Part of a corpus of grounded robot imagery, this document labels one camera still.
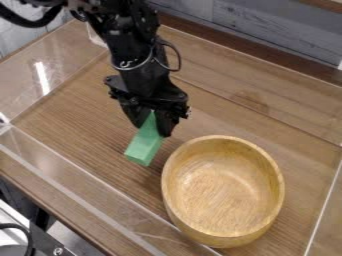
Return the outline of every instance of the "wooden surface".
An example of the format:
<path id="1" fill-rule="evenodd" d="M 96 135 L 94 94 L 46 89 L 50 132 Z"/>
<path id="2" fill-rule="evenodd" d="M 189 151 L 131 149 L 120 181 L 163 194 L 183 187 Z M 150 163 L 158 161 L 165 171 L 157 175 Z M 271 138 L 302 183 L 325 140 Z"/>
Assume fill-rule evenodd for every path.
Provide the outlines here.
<path id="1" fill-rule="evenodd" d="M 254 144 L 227 136 L 189 141 L 162 178 L 169 215 L 199 243 L 234 248 L 269 230 L 285 198 L 281 170 Z"/>
<path id="2" fill-rule="evenodd" d="M 74 33 L 66 33 L 66 38 L 68 38 L 66 43 L 72 46 Z M 217 58 L 217 61 L 222 61 L 223 65 L 214 65 L 213 67 L 218 66 L 222 69 L 229 66 L 231 70 L 217 72 L 214 68 L 203 68 L 198 71 L 195 67 L 203 66 L 203 58 L 197 61 L 198 56 L 193 56 L 191 62 L 186 54 L 185 71 L 174 78 L 174 82 L 190 94 L 194 113 L 191 119 L 182 122 L 173 138 L 165 142 L 150 168 L 137 166 L 123 156 L 126 147 L 135 134 L 135 129 L 127 121 L 118 103 L 108 98 L 108 89 L 102 85 L 103 77 L 115 73 L 108 65 L 110 58 L 107 55 L 102 55 L 68 80 L 63 88 L 16 120 L 15 125 L 72 162 L 86 168 L 90 174 L 95 175 L 110 186 L 127 193 L 130 197 L 166 219 L 167 214 L 161 191 L 161 173 L 165 162 L 174 150 L 190 139 L 213 134 L 235 136 L 251 141 L 270 153 L 283 172 L 287 188 L 285 208 L 265 237 L 251 245 L 223 250 L 222 253 L 231 256 L 304 255 L 341 160 L 341 148 L 298 128 L 270 118 L 261 113 L 262 111 L 258 113 L 242 106 L 243 104 L 235 104 L 231 99 L 227 100 L 225 93 L 218 95 L 215 91 L 213 93 L 206 91 L 207 89 L 203 90 L 209 82 L 206 82 L 202 72 L 214 72 L 211 76 L 213 85 L 215 85 L 217 81 L 218 84 L 222 84 L 221 81 L 225 81 L 225 79 L 218 77 L 222 72 L 229 72 L 231 76 L 235 76 L 238 73 L 239 76 L 235 77 L 234 81 L 226 83 L 227 85 L 243 84 L 246 82 L 245 79 L 253 82 L 261 81 L 261 83 L 258 82 L 259 85 L 263 85 L 261 92 L 275 90 L 277 88 L 277 94 L 282 92 L 286 97 L 290 97 L 286 94 L 290 87 L 293 90 L 291 95 L 295 94 L 295 97 L 301 95 L 301 98 L 308 97 L 306 100 L 309 102 L 314 96 L 318 97 L 316 101 L 320 102 L 318 100 L 321 100 L 324 95 L 324 98 L 332 97 L 333 104 L 337 104 L 337 97 L 340 95 L 336 95 L 334 91 L 332 91 L 330 84 L 299 75 L 297 72 L 285 70 L 263 61 L 257 61 L 255 58 L 233 50 L 230 51 L 231 55 L 229 55 L 225 52 L 226 50 L 222 51 L 219 47 L 218 49 L 217 46 L 207 45 L 206 42 L 198 41 L 197 38 L 191 38 L 183 33 L 177 34 L 170 29 L 165 29 L 163 34 L 169 34 L 170 37 L 177 39 L 175 43 L 181 45 L 183 54 L 186 53 L 186 44 L 191 47 L 193 55 L 198 56 L 202 54 L 203 49 L 211 47 L 210 50 L 215 56 L 211 57 L 209 50 L 206 50 L 206 54 L 209 54 L 205 55 L 206 61 L 209 60 L 210 63 Z M 191 71 L 190 67 L 187 67 L 190 64 L 194 64 L 191 66 L 193 73 L 199 75 L 206 85 L 201 85 L 199 81 L 197 81 L 197 84 L 193 83 L 190 77 L 185 78 L 186 72 Z M 239 65 L 241 71 L 235 68 L 235 64 Z M 267 79 L 271 79 L 273 82 L 262 83 Z M 328 108 L 330 106 L 329 100 L 322 105 Z M 118 235 L 114 234 L 111 237 L 107 233 L 108 235 L 102 237 L 96 233 L 99 229 L 92 230 L 91 227 L 84 232 L 82 228 L 83 223 L 86 221 L 95 221 L 91 212 L 78 215 L 79 210 L 75 208 L 74 202 L 68 203 L 67 201 L 54 200 L 54 191 L 47 193 L 44 188 L 39 186 L 42 182 L 35 177 L 22 179 L 16 172 L 11 170 L 3 170 L 3 175 L 26 193 L 32 194 L 31 191 L 35 189 L 36 193 L 32 196 L 36 201 L 79 233 L 83 233 L 90 240 L 95 241 L 95 244 L 103 251 L 118 253 L 120 250 L 119 255 L 130 255 L 128 253 L 124 254 L 124 250 L 131 248 L 130 245 L 122 243 L 122 247 L 118 248 L 118 244 L 112 242 L 112 237 Z M 75 179 L 70 178 L 70 176 L 72 174 L 66 173 L 63 175 L 66 187 L 71 190 L 79 189 L 83 200 L 96 205 L 96 209 L 103 212 L 115 211 L 115 205 L 108 203 L 111 201 L 111 193 L 94 192 L 95 188 L 90 185 L 91 180 L 84 180 L 82 177 Z M 55 203 L 55 208 L 50 207 L 51 202 Z"/>
<path id="3" fill-rule="evenodd" d="M 304 3 L 312 4 L 329 11 L 342 13 L 342 1 L 341 0 L 299 0 Z"/>
<path id="4" fill-rule="evenodd" d="M 342 87 L 175 30 L 162 35 L 182 52 L 177 78 L 341 144 Z"/>

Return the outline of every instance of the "black robotic arm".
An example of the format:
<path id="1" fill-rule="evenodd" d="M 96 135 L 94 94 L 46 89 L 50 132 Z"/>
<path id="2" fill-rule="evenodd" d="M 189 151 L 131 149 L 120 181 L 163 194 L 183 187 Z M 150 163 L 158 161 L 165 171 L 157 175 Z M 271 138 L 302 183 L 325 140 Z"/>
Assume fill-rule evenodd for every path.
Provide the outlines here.
<path id="1" fill-rule="evenodd" d="M 158 12 L 145 0 L 18 0 L 22 4 L 51 7 L 36 21 L 20 17 L 0 3 L 0 17 L 30 28 L 46 26 L 68 8 L 72 16 L 88 22 L 108 45 L 112 66 L 120 76 L 108 76 L 104 83 L 110 94 L 120 102 L 133 124 L 141 128 L 151 111 L 163 137 L 170 137 L 181 118 L 189 117 L 189 96 L 173 84 L 170 72 L 182 67 L 174 45 L 158 35 Z M 171 69 L 166 56 L 171 47 L 179 67 Z"/>

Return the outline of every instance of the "cable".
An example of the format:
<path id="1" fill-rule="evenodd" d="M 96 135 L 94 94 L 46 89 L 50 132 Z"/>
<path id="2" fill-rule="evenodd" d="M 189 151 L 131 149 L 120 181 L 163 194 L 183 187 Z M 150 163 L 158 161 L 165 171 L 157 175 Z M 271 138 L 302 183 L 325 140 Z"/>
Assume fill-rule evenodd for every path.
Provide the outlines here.
<path id="1" fill-rule="evenodd" d="M 27 236 L 27 252 L 24 256 L 31 256 L 32 254 L 32 250 L 34 250 L 34 239 L 32 239 L 32 235 L 30 234 L 28 230 L 18 225 L 18 224 L 0 224 L 0 230 L 3 229 L 19 229 Z"/>
<path id="2" fill-rule="evenodd" d="M 47 26 L 50 22 L 56 18 L 62 7 L 62 5 L 52 7 L 39 20 L 28 20 L 16 14 L 3 3 L 0 3 L 0 17 L 22 27 L 40 28 Z"/>

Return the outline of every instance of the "wall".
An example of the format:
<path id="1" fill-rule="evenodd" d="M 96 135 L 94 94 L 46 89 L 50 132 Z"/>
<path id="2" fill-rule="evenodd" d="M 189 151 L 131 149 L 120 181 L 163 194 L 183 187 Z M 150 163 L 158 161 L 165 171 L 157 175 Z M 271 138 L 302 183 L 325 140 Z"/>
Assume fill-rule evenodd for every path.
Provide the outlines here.
<path id="1" fill-rule="evenodd" d="M 295 0 L 151 0 L 157 8 L 337 66 L 342 15 Z"/>

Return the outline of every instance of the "green object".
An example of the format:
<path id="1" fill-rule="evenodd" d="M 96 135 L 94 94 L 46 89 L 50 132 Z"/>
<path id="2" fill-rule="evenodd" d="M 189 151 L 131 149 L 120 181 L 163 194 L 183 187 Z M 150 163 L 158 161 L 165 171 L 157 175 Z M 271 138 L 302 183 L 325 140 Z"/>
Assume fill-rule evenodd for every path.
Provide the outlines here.
<path id="1" fill-rule="evenodd" d="M 163 143 L 157 129 L 155 114 L 151 113 L 124 152 L 131 162 L 150 166 Z"/>

